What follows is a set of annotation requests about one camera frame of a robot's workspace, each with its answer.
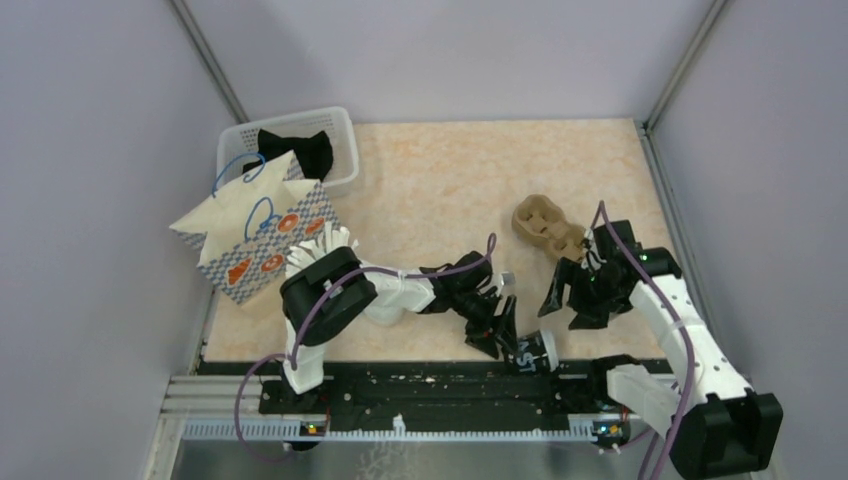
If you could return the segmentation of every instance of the white plastic basket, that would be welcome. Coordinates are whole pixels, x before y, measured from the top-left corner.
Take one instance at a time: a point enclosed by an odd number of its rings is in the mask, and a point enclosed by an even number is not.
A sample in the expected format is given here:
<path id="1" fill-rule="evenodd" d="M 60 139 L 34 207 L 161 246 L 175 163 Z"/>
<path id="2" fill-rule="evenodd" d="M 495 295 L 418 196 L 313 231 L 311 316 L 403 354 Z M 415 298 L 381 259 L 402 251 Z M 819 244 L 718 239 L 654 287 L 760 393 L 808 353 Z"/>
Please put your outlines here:
<path id="1" fill-rule="evenodd" d="M 259 129 L 270 127 L 273 127 L 277 134 L 290 137 L 311 137 L 321 130 L 327 132 L 333 146 L 333 168 L 324 179 L 324 189 L 330 197 L 350 192 L 353 180 L 359 175 L 359 152 L 356 149 L 350 116 L 342 107 L 284 115 L 243 123 L 224 130 L 218 139 L 218 173 L 238 155 L 257 151 L 256 136 Z M 246 157 L 243 162 L 236 162 L 240 164 L 230 167 L 224 175 L 224 181 L 228 182 L 241 175 L 242 166 L 255 160 Z"/>

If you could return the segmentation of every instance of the black cloth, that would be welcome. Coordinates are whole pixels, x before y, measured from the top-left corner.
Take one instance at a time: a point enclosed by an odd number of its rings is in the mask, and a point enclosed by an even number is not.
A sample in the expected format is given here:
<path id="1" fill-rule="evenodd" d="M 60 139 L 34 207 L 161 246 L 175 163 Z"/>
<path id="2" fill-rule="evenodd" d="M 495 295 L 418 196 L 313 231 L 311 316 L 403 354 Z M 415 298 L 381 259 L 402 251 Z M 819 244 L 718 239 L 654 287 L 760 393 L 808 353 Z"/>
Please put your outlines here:
<path id="1" fill-rule="evenodd" d="M 259 144 L 259 154 L 265 157 L 267 161 L 294 150 L 306 178 L 323 182 L 327 173 L 330 172 L 330 168 L 333 167 L 333 146 L 330 144 L 330 137 L 327 136 L 327 132 L 323 130 L 310 138 L 283 138 L 271 132 L 259 130 L 257 143 Z M 247 173 L 260 165 L 262 165 L 261 160 L 246 163 L 241 173 Z"/>

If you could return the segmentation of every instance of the white cable tie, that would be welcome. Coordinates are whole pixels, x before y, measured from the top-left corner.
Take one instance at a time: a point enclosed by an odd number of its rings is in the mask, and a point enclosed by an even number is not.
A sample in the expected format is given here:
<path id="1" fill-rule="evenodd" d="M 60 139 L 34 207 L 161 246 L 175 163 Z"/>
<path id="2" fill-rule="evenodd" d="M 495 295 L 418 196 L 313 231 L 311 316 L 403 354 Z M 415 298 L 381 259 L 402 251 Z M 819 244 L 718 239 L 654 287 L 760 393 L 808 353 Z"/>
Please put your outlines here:
<path id="1" fill-rule="evenodd" d="M 668 337 L 670 335 L 673 335 L 674 333 L 676 333 L 681 328 L 701 327 L 701 326 L 705 326 L 704 322 L 701 319 L 696 318 L 696 317 L 683 317 L 679 321 L 673 322 L 672 324 L 670 324 L 668 326 L 668 328 L 666 328 L 666 330 L 662 334 L 662 336 L 657 338 L 657 340 L 658 340 L 657 345 L 659 345 L 660 348 L 662 348 L 663 344 L 665 344 L 665 342 L 668 340 Z"/>
<path id="2" fill-rule="evenodd" d="M 397 289 L 392 293 L 392 296 L 389 297 L 388 300 L 386 301 L 386 303 L 390 306 L 392 305 L 392 303 L 395 300 L 397 300 L 401 295 L 403 295 L 403 291 L 404 291 L 404 288 L 406 286 L 406 282 L 404 281 L 406 279 L 406 272 L 399 269 L 399 270 L 396 271 L 396 273 L 397 273 L 397 279 L 398 279 Z"/>
<path id="3" fill-rule="evenodd" d="M 298 246 L 294 246 L 291 248 L 291 252 L 289 252 L 289 256 L 292 257 L 292 260 L 295 262 L 312 262 L 315 261 L 315 258 L 312 256 L 312 253 L 307 251 L 306 249 Z"/>
<path id="4" fill-rule="evenodd" d="M 289 254 L 286 255 L 286 265 L 299 265 L 300 264 L 300 248 L 292 247 L 289 250 Z"/>
<path id="5" fill-rule="evenodd" d="M 339 247 L 344 246 L 341 244 L 341 235 L 339 234 L 338 230 L 330 230 L 330 232 L 327 234 L 327 237 L 327 249 L 329 251 L 333 251 Z"/>
<path id="6" fill-rule="evenodd" d="M 339 235 L 342 237 L 340 242 L 342 246 L 347 245 L 347 242 L 350 241 L 350 230 L 347 227 L 342 227 L 339 229 Z"/>
<path id="7" fill-rule="evenodd" d="M 304 249 L 304 250 L 309 250 L 313 254 L 318 254 L 319 258 L 320 258 L 320 255 L 321 255 L 320 247 L 318 246 L 318 242 L 316 242 L 315 240 L 306 240 L 306 241 L 300 242 L 299 247 Z"/>

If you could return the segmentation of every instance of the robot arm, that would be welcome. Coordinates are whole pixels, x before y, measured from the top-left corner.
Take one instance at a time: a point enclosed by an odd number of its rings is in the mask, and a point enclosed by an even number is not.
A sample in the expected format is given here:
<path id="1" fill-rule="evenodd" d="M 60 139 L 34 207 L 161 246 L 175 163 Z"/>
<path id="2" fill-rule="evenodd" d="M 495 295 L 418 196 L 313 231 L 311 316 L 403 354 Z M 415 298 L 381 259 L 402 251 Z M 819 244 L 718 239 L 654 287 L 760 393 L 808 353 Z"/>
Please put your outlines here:
<path id="1" fill-rule="evenodd" d="M 670 450 L 672 463 L 687 480 L 764 469 L 783 418 L 777 399 L 772 394 L 756 393 L 728 362 L 693 306 L 686 281 L 670 252 L 664 248 L 644 249 L 627 221 L 610 225 L 621 244 L 667 297 L 680 321 L 675 323 L 666 305 L 641 280 L 607 226 L 587 235 L 585 246 L 591 253 L 582 265 L 565 259 L 559 262 L 540 315 L 560 308 L 565 284 L 571 286 L 567 305 L 577 313 L 571 329 L 605 328 L 611 315 L 636 308 L 647 319 L 680 385 L 686 380 L 689 366 L 680 333 L 685 327 L 693 346 L 694 378 Z M 680 396 L 630 357 L 608 357 L 593 364 L 592 384 L 598 396 L 626 406 L 666 437 Z"/>
<path id="2" fill-rule="evenodd" d="M 390 326 L 404 311 L 426 314 L 453 309 L 467 320 L 467 344 L 495 359 L 500 357 L 500 349 L 517 351 L 515 297 L 506 297 L 501 313 L 495 314 L 503 297 L 498 287 L 484 286 L 492 279 L 492 266 L 480 253 L 468 253 L 456 265 L 394 270 L 359 260 L 353 252 L 356 242 L 348 246 L 349 240 L 347 229 L 333 230 L 327 225 L 323 238 L 302 242 L 286 257 L 287 280 L 280 294 L 287 351 L 296 350 L 298 332 L 312 310 L 318 308 L 299 339 L 297 367 L 288 360 L 283 363 L 294 393 L 300 395 L 323 382 L 328 342 L 360 313 Z M 451 271 L 457 267 L 464 270 Z M 336 282 L 343 282 L 341 288 L 322 303 L 321 297 Z"/>
<path id="3" fill-rule="evenodd" d="M 768 466 L 783 410 L 772 394 L 758 394 L 730 364 L 689 298 L 686 282 L 674 275 L 654 277 L 681 318 L 675 324 L 654 291 L 638 282 L 630 303 L 648 319 L 660 348 L 682 385 L 688 360 L 679 328 L 685 326 L 695 353 L 689 405 L 670 451 L 683 478 L 701 479 L 762 470 Z M 680 397 L 641 365 L 606 372 L 607 392 L 665 437 Z"/>

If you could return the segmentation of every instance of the metal frame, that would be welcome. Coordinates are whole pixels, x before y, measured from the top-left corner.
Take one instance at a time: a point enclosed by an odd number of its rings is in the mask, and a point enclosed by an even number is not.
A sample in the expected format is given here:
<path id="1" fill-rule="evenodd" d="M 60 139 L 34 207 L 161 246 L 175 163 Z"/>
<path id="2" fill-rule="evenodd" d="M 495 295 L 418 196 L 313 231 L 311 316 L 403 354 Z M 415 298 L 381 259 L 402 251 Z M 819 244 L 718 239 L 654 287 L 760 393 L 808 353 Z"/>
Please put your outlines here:
<path id="1" fill-rule="evenodd" d="M 233 118 L 240 122 L 246 123 L 249 121 L 247 113 L 241 105 L 235 91 L 231 87 L 226 75 L 218 63 L 215 55 L 206 41 L 200 27 L 197 25 L 191 11 L 184 0 L 168 0 L 168 3 L 173 8 L 174 14 L 180 21 L 186 34 L 201 59 L 204 67 L 210 75 L 210 79 L 221 95 L 222 100 L 227 105 Z M 677 201 L 674 196 L 674 190 L 671 187 L 666 167 L 662 157 L 659 154 L 656 145 L 655 131 L 657 126 L 662 121 L 669 105 L 673 102 L 680 86 L 690 72 L 692 66 L 697 62 L 700 53 L 714 32 L 714 27 L 722 18 L 722 15 L 727 11 L 727 7 L 732 3 L 732 0 L 714 0 L 704 18 L 698 27 L 697 32 L 690 41 L 683 57 L 669 78 L 665 88 L 657 100 L 654 108 L 647 120 L 636 121 L 636 129 L 639 139 L 642 143 L 645 152 L 645 158 L 654 181 L 654 185 L 659 196 L 660 204 L 665 215 L 666 223 L 669 228 L 669 233 L 674 244 L 674 248 L 681 260 L 683 269 L 685 270 L 688 283 L 691 288 L 690 295 L 695 301 L 696 306 L 700 310 L 705 321 L 714 333 L 715 323 L 711 321 L 712 309 L 710 302 L 707 299 L 704 282 L 700 275 L 697 259 L 692 252 L 690 236 L 687 232 L 682 214 L 678 208 Z M 214 295 L 210 296 L 209 305 L 207 305 L 206 313 L 213 305 Z M 200 335 L 200 342 L 194 350 L 194 362 L 189 373 L 193 373 L 196 367 L 196 362 L 200 359 L 206 338 L 208 336 L 208 325 L 204 322 L 203 330 Z M 183 376 L 174 377 L 169 385 L 168 392 L 162 406 L 162 414 L 160 415 L 155 438 L 145 474 L 146 480 L 165 480 L 171 477 L 171 472 L 176 461 L 177 450 L 182 435 L 187 430 L 190 430 L 192 438 L 202 437 L 206 435 L 208 438 L 232 438 L 232 430 L 222 430 L 221 428 L 231 425 L 232 403 L 240 377 L 193 377 Z M 248 384 L 246 395 L 242 399 L 242 413 L 244 414 L 245 425 L 252 425 L 257 421 L 262 424 L 267 424 L 268 419 L 262 419 L 258 412 L 259 395 L 261 395 L 261 385 L 259 380 L 253 380 Z M 563 440 L 571 441 L 586 441 L 585 435 L 582 435 L 580 422 L 591 422 L 592 419 L 600 420 L 600 416 L 592 416 L 592 418 L 577 418 L 574 422 L 577 426 L 576 434 L 569 433 L 563 436 Z M 286 422 L 292 419 L 278 419 L 275 425 L 276 429 L 272 430 L 274 438 L 279 438 L 279 432 L 288 432 L 287 436 L 291 437 L 294 430 L 290 429 Z M 259 439 L 262 437 L 261 425 L 258 432 Z M 407 437 L 405 432 L 398 431 L 386 432 L 392 440 L 416 440 L 421 438 L 417 436 Z M 536 440 L 534 437 L 527 437 L 530 440 Z M 366 438 L 351 438 L 351 440 L 367 440 Z M 785 470 L 780 467 L 781 463 L 777 454 L 774 455 L 772 468 L 766 472 L 752 474 L 752 479 L 763 480 L 778 480 L 786 478 Z"/>
<path id="2" fill-rule="evenodd" d="M 206 353 L 206 345 L 209 341 L 209 335 L 212 333 L 212 323 L 214 320 L 215 307 L 218 304 L 218 293 L 214 287 L 210 286 L 204 295 L 207 299 L 206 304 L 198 312 L 198 318 L 195 320 L 196 325 L 194 334 L 192 335 L 192 345 L 194 348 L 189 351 L 190 357 L 183 362 L 186 365 L 185 375 L 193 375 L 197 371 L 200 362 L 203 361 L 203 355 Z"/>
<path id="3" fill-rule="evenodd" d="M 197 25 L 197 21 L 194 19 L 194 15 L 192 15 L 191 10 L 185 3 L 185 0 L 167 1 L 174 12 L 174 15 L 180 21 L 180 25 L 183 27 L 183 30 L 185 30 L 188 35 L 191 46 L 194 47 L 194 51 L 197 52 L 197 55 L 200 57 L 200 61 L 203 63 L 206 73 L 209 74 L 212 84 L 215 86 L 215 89 L 218 90 L 218 94 L 221 95 L 221 100 L 227 105 L 227 110 L 230 111 L 230 115 L 232 115 L 238 123 L 249 122 L 250 118 L 248 118 L 247 112 L 245 112 L 244 107 L 241 106 L 241 102 L 239 101 L 235 90 L 233 90 L 233 87 L 230 86 L 230 82 L 227 80 L 227 76 L 224 75 L 224 70 L 221 68 L 221 64 L 219 64 L 218 59 L 215 58 L 215 53 L 212 52 L 209 42 L 207 42 L 206 37 L 203 36 L 203 31 L 200 29 L 200 26 Z"/>

